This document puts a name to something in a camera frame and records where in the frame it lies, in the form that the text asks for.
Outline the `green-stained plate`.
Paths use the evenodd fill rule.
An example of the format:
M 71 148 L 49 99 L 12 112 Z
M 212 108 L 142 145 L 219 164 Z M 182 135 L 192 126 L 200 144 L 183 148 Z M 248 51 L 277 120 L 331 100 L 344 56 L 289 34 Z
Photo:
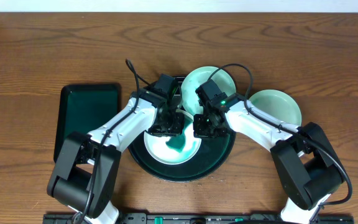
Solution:
M 258 109 L 286 123 L 301 126 L 302 115 L 297 102 L 288 94 L 278 90 L 262 90 L 249 100 Z

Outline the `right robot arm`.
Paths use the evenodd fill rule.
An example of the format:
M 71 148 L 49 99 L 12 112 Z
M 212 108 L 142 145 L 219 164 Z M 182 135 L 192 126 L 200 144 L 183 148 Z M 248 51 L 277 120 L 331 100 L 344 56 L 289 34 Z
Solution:
M 291 223 L 316 223 L 328 198 L 349 176 L 322 128 L 315 123 L 298 126 L 259 110 L 235 93 L 198 94 L 202 114 L 195 115 L 195 136 L 213 138 L 224 131 L 241 133 L 272 156 L 281 185 L 288 195 L 280 218 Z

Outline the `green sponge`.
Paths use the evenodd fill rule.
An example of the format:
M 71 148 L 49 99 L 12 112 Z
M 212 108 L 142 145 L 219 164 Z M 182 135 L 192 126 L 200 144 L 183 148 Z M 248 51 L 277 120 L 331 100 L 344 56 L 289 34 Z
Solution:
M 192 120 L 185 120 L 183 131 L 180 135 L 171 137 L 165 144 L 176 152 L 182 152 L 186 144 L 186 130 L 191 126 Z

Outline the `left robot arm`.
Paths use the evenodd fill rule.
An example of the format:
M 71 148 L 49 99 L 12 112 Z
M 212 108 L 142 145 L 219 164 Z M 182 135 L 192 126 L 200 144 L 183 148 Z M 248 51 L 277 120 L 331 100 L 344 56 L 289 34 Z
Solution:
M 101 127 L 70 133 L 62 144 L 47 194 L 80 213 L 82 223 L 116 223 L 111 197 L 121 154 L 144 131 L 158 136 L 182 133 L 184 115 L 173 100 L 176 88 L 134 91 L 126 107 Z

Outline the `white stained plate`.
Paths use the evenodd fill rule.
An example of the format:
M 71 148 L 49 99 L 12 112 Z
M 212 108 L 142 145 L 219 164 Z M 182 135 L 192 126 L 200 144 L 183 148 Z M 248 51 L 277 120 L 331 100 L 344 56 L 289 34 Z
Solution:
M 184 110 L 180 110 L 185 115 L 185 120 L 192 120 L 191 126 L 186 130 L 186 144 L 182 152 L 176 152 L 165 144 L 171 137 L 152 136 L 144 134 L 145 147 L 148 153 L 158 162 L 166 165 L 179 165 L 189 161 L 201 146 L 201 139 L 193 135 L 193 115 Z

